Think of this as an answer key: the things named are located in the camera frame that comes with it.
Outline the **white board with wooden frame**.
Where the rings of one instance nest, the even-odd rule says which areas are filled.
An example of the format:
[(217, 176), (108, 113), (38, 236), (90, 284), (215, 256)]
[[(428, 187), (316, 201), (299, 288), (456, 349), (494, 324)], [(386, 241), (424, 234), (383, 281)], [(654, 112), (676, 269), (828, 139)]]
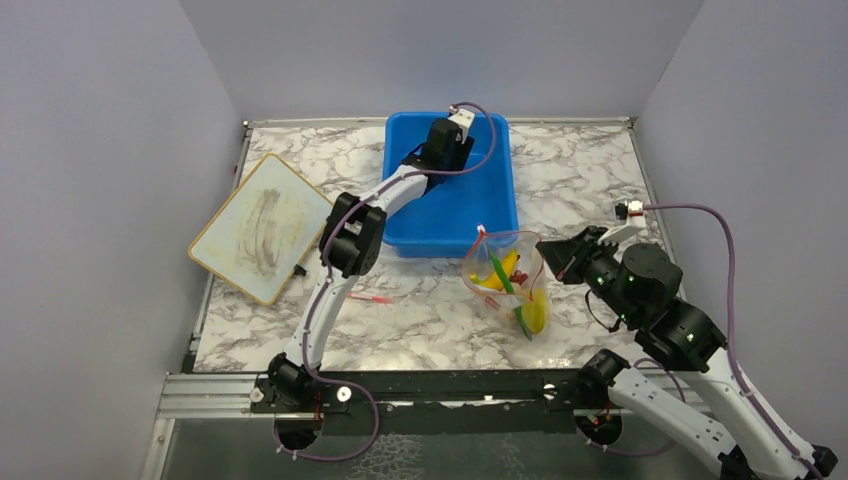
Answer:
[(188, 247), (189, 257), (273, 304), (319, 239), (332, 203), (275, 153), (264, 155)]

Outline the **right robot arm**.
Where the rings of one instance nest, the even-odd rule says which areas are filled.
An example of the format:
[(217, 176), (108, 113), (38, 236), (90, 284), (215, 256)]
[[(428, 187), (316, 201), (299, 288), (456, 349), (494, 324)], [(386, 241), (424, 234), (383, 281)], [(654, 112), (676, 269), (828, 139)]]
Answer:
[(838, 459), (778, 419), (773, 409), (743, 390), (745, 374), (732, 367), (728, 341), (710, 317), (682, 300), (683, 277), (657, 244), (629, 246), (620, 259), (603, 244), (601, 227), (536, 248), (564, 284), (589, 286), (635, 334), (643, 351), (673, 372), (708, 405), (705, 415), (662, 391), (636, 367), (608, 349), (579, 371), (577, 393), (587, 405), (607, 401), (628, 409), (683, 446), (721, 479), (822, 479)]

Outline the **red pen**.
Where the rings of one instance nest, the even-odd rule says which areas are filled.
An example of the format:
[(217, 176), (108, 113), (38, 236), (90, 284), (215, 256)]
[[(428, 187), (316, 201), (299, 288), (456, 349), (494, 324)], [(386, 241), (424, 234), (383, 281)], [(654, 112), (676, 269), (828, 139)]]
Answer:
[(392, 299), (384, 297), (384, 296), (368, 295), (368, 294), (363, 294), (363, 293), (358, 293), (358, 292), (350, 292), (350, 293), (347, 294), (347, 297), (350, 298), (350, 299), (354, 299), (354, 300), (375, 302), (375, 303), (378, 303), (378, 304), (391, 304), (391, 303), (393, 303)]

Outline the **yellow banana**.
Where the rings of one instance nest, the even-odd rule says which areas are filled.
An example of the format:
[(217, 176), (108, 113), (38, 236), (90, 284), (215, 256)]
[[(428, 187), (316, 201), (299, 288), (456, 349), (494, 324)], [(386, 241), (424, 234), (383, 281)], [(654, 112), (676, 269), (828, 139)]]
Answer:
[(515, 270), (521, 255), (516, 249), (503, 252), (495, 250), (481, 251), (477, 262), (467, 273), (472, 286), (491, 291), (504, 291), (505, 284)]

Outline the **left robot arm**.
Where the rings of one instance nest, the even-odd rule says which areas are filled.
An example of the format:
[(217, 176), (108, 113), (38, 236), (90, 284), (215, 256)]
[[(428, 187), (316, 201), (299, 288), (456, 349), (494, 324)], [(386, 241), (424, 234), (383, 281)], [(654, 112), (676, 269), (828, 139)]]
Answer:
[(388, 218), (464, 170), (474, 145), (474, 120), (466, 109), (436, 119), (426, 140), (387, 179), (361, 195), (337, 197), (319, 241), (325, 276), (291, 340), (269, 364), (267, 397), (275, 394), (294, 411), (313, 401), (329, 333), (347, 294), (376, 263)]

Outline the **purple grape bunch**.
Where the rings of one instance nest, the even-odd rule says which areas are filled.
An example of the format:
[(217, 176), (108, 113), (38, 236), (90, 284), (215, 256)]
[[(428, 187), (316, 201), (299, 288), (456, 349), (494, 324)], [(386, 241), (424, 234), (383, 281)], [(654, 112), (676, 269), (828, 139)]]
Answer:
[(512, 283), (516, 283), (518, 285), (523, 285), (528, 279), (529, 279), (529, 274), (520, 270), (520, 269), (514, 270), (513, 273), (509, 277), (509, 280)]

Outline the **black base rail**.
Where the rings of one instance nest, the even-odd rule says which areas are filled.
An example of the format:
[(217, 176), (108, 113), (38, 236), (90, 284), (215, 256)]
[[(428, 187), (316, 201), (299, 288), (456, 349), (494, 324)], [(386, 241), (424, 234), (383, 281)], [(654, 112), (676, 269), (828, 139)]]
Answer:
[(328, 436), (583, 433), (616, 441), (623, 418), (577, 369), (328, 371), (318, 383), (261, 374), (250, 410), (285, 439)]

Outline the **clear zip bag orange zipper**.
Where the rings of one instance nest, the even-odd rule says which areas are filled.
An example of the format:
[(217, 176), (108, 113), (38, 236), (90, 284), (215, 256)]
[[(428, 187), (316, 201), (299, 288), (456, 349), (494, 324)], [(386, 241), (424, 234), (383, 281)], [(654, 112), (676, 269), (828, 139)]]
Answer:
[(464, 285), (498, 315), (516, 322), (529, 341), (550, 316), (547, 273), (531, 230), (490, 231), (482, 224), (461, 265)]

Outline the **blue plastic bin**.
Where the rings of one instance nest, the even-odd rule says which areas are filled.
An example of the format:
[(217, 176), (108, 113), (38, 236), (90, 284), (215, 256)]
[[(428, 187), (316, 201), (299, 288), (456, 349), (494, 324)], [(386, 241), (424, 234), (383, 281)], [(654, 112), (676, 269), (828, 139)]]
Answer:
[(475, 140), (466, 163), (471, 168), (494, 153), (483, 167), (450, 176), (386, 223), (383, 241), (406, 258), (462, 258), (477, 238), (477, 226), (489, 232), (519, 228), (513, 184), (508, 122), (499, 114), (475, 115)]

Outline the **green chili pepper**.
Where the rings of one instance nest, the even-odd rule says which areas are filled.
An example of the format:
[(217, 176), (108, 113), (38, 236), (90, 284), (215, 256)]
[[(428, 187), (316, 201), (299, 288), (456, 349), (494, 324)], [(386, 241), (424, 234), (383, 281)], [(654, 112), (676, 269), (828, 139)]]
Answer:
[(505, 284), (505, 287), (506, 289), (504, 291), (497, 291), (503, 298), (503, 301), (499, 301), (499, 306), (508, 307), (512, 311), (522, 334), (526, 339), (532, 340), (533, 334), (527, 329), (522, 317), (522, 306), (529, 301), (528, 297), (521, 293), (521, 285), (510, 281)]

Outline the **yellow green starfruit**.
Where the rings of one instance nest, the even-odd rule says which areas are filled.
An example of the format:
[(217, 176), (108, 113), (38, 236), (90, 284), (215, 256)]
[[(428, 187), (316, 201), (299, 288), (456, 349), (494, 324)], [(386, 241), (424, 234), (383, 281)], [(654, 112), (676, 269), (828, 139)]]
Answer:
[(549, 318), (549, 300), (546, 288), (538, 288), (533, 298), (522, 306), (524, 324), (531, 334), (540, 333)]

